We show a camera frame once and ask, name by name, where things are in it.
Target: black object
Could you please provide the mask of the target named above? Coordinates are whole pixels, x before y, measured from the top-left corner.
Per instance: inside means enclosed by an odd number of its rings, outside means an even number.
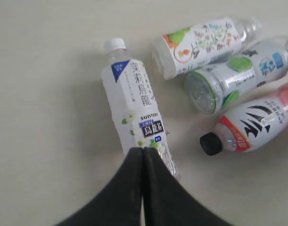
[[[202,149],[210,156],[222,152],[222,142],[214,133],[203,135],[199,141]]]
[[[109,184],[58,226],[230,226],[193,199],[155,148],[132,148]]]

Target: plastic bottle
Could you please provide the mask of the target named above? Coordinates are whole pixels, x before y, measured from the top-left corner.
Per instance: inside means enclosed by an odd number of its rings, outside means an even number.
[[[206,64],[218,62],[245,48],[261,24],[254,18],[223,17],[158,37],[153,58],[166,80]]]
[[[102,70],[102,80],[124,153],[135,146],[155,147],[172,175],[178,178],[144,64],[129,57],[120,38],[107,41],[104,48],[110,65]]]
[[[187,75],[185,89],[205,114],[229,106],[241,95],[288,73],[288,37],[262,40],[226,63],[207,65]]]
[[[208,155],[223,149],[234,152],[253,151],[288,127],[288,83],[263,98],[227,111],[214,132],[200,138]]]

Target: bottle cap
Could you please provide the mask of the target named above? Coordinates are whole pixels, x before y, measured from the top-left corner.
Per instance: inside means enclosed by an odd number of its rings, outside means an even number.
[[[126,49],[125,42],[120,38],[113,38],[108,40],[104,44],[104,50],[106,54],[116,50],[116,49]]]
[[[215,155],[222,151],[222,142],[214,133],[207,133],[200,138],[200,145],[207,155]]]
[[[260,22],[260,20],[258,20],[255,17],[251,17],[249,18],[249,22],[251,23],[252,27],[253,27],[253,32],[254,32],[254,37],[253,39],[255,39],[256,37],[259,36],[260,31],[262,29],[262,24]]]

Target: bottle bottom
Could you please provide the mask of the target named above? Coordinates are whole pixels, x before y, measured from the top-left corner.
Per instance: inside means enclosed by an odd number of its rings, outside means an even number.
[[[199,73],[192,72],[185,80],[185,90],[192,102],[205,114],[213,114],[216,110],[216,97],[209,82]]]

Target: floral label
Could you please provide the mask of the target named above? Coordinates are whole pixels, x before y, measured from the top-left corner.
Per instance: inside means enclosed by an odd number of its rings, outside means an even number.
[[[241,49],[241,40],[233,21],[222,18],[164,35],[176,74],[214,63]]]

